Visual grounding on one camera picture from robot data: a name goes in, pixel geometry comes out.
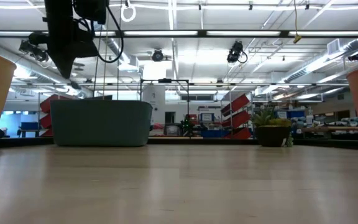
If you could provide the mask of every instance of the light wood tabletop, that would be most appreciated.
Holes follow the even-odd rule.
[[[358,223],[358,151],[0,149],[0,223]]]

